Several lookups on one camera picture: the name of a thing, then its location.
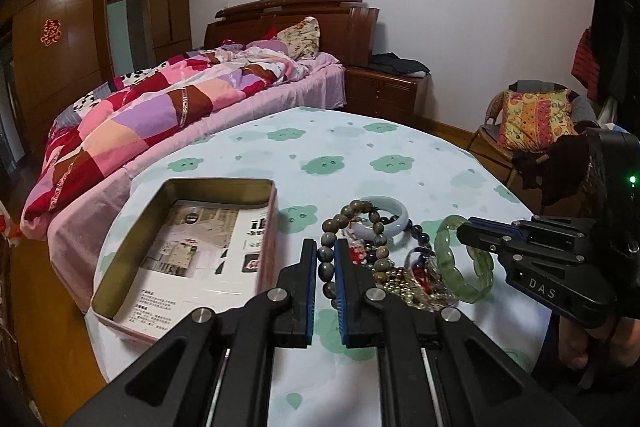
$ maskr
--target chair leg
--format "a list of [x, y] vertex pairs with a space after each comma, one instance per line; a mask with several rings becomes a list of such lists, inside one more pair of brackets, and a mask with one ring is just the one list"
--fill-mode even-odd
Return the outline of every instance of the chair leg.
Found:
[[476, 140], [476, 138], [478, 138], [478, 133], [480, 133], [480, 129], [478, 129], [476, 131], [476, 133], [471, 137], [471, 140], [469, 141], [469, 144], [466, 146], [465, 151], [470, 151], [471, 150], [471, 146], [473, 145], [474, 141]]
[[509, 177], [507, 178], [507, 181], [504, 183], [507, 188], [511, 188], [511, 185], [513, 185], [513, 182], [515, 181], [517, 175], [518, 175], [518, 171], [512, 168], [511, 172], [509, 172]]

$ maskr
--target human hand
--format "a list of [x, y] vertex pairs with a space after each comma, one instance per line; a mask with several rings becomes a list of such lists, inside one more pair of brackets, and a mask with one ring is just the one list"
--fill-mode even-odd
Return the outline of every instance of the human hand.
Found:
[[[558, 356], [560, 361], [571, 369], [583, 369], [589, 362], [587, 347], [589, 336], [600, 341], [609, 338], [615, 319], [609, 317], [607, 322], [594, 330], [586, 330], [582, 326], [560, 317], [558, 336]], [[618, 365], [630, 367], [640, 358], [640, 321], [623, 317], [609, 341], [609, 358]]]

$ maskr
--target floral pillow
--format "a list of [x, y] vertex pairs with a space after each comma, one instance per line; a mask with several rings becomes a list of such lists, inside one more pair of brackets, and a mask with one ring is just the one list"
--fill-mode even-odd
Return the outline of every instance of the floral pillow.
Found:
[[564, 89], [552, 92], [505, 92], [498, 145], [511, 150], [544, 152], [563, 134], [577, 134], [571, 102]]
[[278, 32], [276, 38], [287, 45], [289, 58], [316, 58], [320, 51], [320, 25], [314, 17], [305, 17], [298, 24]]

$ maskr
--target red chinese character decoration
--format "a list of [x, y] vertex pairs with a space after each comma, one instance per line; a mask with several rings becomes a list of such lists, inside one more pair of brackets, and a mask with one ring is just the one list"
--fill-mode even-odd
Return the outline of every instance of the red chinese character decoration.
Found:
[[47, 22], [44, 23], [44, 35], [40, 38], [40, 42], [44, 42], [45, 46], [49, 46], [54, 42], [58, 42], [61, 36], [60, 21], [47, 19]]

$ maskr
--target wooden headboard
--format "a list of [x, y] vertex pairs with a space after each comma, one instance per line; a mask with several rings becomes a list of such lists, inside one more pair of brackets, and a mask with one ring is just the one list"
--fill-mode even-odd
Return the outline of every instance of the wooden headboard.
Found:
[[207, 26], [206, 49], [224, 39], [248, 44], [274, 28], [292, 26], [313, 16], [320, 24], [320, 51], [331, 53], [345, 66], [367, 66], [373, 46], [378, 9], [354, 6], [362, 0], [262, 0], [225, 8], [222, 20]]

